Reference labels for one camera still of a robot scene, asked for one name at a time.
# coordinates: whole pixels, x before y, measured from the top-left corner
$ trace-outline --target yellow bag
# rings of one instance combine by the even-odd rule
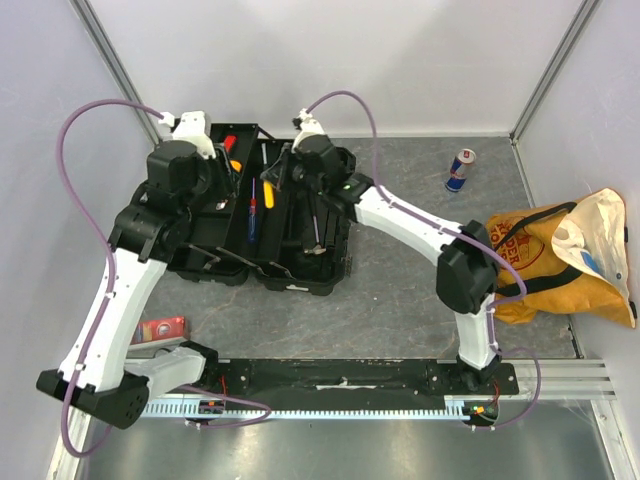
[[[635,328],[625,209],[616,192],[605,188],[576,202],[494,215],[487,229],[494,249],[527,285],[523,300],[497,307],[500,320],[528,323],[538,310],[589,312]],[[501,269],[498,297],[519,291]]]

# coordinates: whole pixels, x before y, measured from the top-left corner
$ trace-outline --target blue screwdriver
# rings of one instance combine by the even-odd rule
[[[251,191],[251,202],[249,202],[249,243],[256,243],[258,240],[257,235],[257,205],[258,201],[256,200],[256,179],[253,178],[253,188]]]

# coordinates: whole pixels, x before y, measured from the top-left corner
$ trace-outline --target white wall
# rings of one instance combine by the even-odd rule
[[[119,93],[68,2],[0,2],[0,43],[0,476],[32,480],[44,478],[60,424],[60,402],[36,379],[71,347],[104,265],[58,180],[55,136],[75,108]],[[73,127],[66,153],[108,231],[149,146],[131,112],[103,110]]]
[[[630,288],[640,307],[640,3],[602,2],[521,143],[536,204],[612,187],[625,200]],[[640,331],[579,316],[578,340],[604,358],[640,448]]]
[[[92,0],[142,98],[291,132],[335,89],[383,134],[506,133],[580,0]],[[351,100],[333,133],[369,130]]]

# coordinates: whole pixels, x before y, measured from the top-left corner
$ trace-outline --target black toolbox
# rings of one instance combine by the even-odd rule
[[[253,271],[269,290],[328,295],[349,273],[350,222],[305,192],[275,192],[274,207],[265,207],[259,179],[264,169],[262,144],[266,145],[267,162],[271,165],[291,140],[258,138],[260,131],[257,124],[212,125],[212,140],[224,143],[230,158],[242,164],[239,193],[227,204],[207,205],[197,214],[189,242],[177,250],[169,270],[187,280],[213,280],[229,286],[243,284]],[[345,165],[353,171],[355,157],[346,149],[339,150]],[[249,203],[254,178],[257,241],[251,243]],[[320,244],[326,249],[320,254],[315,254],[314,208]]]

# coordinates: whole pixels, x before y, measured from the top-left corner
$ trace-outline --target screwdriver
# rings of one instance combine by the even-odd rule
[[[269,168],[269,164],[267,163],[267,144],[262,143],[262,163],[264,164],[264,169]],[[264,181],[264,206],[267,208],[273,208],[275,205],[275,199],[273,198],[273,185],[271,185],[266,180]]]
[[[249,243],[256,243],[258,239],[257,235],[257,216],[256,207],[258,201],[256,200],[256,178],[253,177],[253,188],[251,192],[251,201],[249,202]]]

